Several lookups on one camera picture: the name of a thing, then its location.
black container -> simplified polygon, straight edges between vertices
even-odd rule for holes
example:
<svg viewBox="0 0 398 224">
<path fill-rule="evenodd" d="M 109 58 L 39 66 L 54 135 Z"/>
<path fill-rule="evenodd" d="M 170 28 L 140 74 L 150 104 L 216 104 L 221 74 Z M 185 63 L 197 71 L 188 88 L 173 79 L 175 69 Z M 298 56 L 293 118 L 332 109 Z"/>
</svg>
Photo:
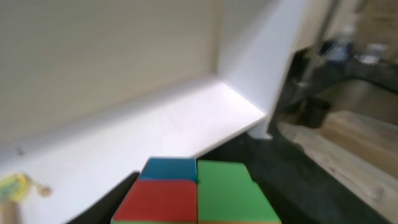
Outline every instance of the black container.
<svg viewBox="0 0 398 224">
<path fill-rule="evenodd" d="M 298 119 L 298 124 L 309 128 L 319 128 L 329 109 L 330 104 L 326 100 L 311 97 L 305 104 L 305 107 Z"/>
</svg>

metal pole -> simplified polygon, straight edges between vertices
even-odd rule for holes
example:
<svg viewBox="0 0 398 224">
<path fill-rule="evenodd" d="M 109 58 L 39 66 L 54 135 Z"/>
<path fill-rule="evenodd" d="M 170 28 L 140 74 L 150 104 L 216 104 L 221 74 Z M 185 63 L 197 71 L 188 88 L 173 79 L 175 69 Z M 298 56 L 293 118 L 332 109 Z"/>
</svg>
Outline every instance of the metal pole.
<svg viewBox="0 0 398 224">
<path fill-rule="evenodd" d="M 297 83 L 299 86 L 307 86 L 313 75 L 313 71 L 318 63 L 318 54 L 321 49 L 323 39 L 325 38 L 326 32 L 330 26 L 333 16 L 335 15 L 335 12 L 338 8 L 337 6 L 339 5 L 340 1 L 341 0 L 331 0 L 326 16 L 323 19 L 322 26 L 317 34 L 317 38 L 315 39 L 315 43 L 310 49 L 310 61 L 305 68 L 301 80 Z"/>
</svg>

colored block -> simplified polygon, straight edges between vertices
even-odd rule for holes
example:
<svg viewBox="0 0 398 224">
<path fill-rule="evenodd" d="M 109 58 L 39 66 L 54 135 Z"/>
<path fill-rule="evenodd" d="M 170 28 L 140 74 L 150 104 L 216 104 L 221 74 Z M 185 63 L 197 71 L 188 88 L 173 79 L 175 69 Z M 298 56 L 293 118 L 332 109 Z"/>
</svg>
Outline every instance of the colored block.
<svg viewBox="0 0 398 224">
<path fill-rule="evenodd" d="M 190 180 L 137 180 L 113 223 L 196 223 L 197 186 Z"/>
<path fill-rule="evenodd" d="M 199 183 L 233 184 L 235 182 L 252 182 L 246 166 L 240 162 L 198 161 Z"/>
<path fill-rule="evenodd" d="M 197 182 L 196 159 L 150 158 L 140 180 L 192 180 Z"/>
<path fill-rule="evenodd" d="M 198 161 L 199 223 L 280 223 L 243 164 L 216 163 Z"/>
</svg>

blue block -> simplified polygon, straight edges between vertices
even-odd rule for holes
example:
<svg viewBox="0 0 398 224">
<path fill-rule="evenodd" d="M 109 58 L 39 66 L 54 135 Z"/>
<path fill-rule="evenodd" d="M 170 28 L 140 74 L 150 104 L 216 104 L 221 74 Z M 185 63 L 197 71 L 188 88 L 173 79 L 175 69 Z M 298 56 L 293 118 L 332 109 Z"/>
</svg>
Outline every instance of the blue block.
<svg viewBox="0 0 398 224">
<path fill-rule="evenodd" d="M 140 180 L 192 180 L 198 182 L 196 159 L 150 158 Z"/>
</svg>

red block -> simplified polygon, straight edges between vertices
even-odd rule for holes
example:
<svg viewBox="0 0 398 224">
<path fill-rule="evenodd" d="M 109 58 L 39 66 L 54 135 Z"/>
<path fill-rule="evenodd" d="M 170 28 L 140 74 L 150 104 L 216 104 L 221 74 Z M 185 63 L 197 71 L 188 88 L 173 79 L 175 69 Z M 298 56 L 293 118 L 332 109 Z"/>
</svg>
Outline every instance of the red block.
<svg viewBox="0 0 398 224">
<path fill-rule="evenodd" d="M 189 180 L 137 180 L 113 221 L 197 221 L 197 186 Z"/>
</svg>

